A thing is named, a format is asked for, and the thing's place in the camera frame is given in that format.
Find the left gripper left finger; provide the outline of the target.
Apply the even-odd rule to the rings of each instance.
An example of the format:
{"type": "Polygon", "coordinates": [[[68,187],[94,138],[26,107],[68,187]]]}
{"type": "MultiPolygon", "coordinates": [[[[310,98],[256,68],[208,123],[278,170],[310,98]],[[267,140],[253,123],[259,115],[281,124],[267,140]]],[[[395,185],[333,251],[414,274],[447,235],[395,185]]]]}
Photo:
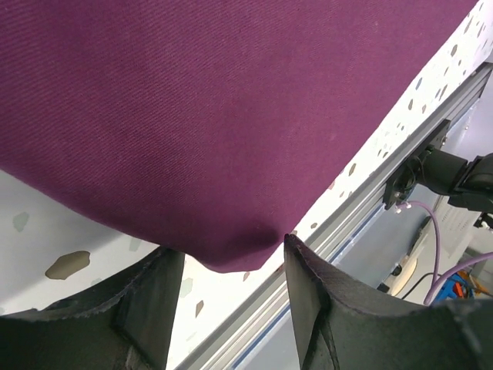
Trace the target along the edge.
{"type": "Polygon", "coordinates": [[[158,248],[112,277],[1,318],[3,369],[164,369],[184,255],[158,248]]]}

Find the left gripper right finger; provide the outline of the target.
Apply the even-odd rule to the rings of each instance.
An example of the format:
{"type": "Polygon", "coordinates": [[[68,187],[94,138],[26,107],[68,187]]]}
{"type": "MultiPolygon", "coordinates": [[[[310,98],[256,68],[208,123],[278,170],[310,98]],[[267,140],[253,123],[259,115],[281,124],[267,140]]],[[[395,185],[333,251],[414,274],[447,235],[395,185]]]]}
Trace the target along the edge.
{"type": "Polygon", "coordinates": [[[353,279],[297,236],[284,238],[302,369],[490,369],[492,302],[403,301],[353,279]]]}

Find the purple cloth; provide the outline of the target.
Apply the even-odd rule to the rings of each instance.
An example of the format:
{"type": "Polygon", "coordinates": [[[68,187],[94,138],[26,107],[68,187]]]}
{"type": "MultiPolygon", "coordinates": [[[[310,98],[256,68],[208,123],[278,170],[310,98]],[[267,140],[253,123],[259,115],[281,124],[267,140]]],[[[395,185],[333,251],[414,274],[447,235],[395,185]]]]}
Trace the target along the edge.
{"type": "Polygon", "coordinates": [[[260,268],[473,1],[3,1],[1,168],[217,272],[260,268]]]}

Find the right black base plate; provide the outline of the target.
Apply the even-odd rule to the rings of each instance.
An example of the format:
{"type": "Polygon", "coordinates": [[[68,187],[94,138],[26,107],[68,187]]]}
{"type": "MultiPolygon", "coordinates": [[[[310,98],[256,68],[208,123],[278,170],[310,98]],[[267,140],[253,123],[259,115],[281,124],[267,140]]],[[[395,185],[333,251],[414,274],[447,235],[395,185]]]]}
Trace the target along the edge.
{"type": "Polygon", "coordinates": [[[411,191],[424,179],[424,162],[434,151],[440,150],[447,141],[451,121],[443,119],[438,126],[407,154],[397,169],[388,178],[383,195],[385,210],[403,202],[411,191]]]}

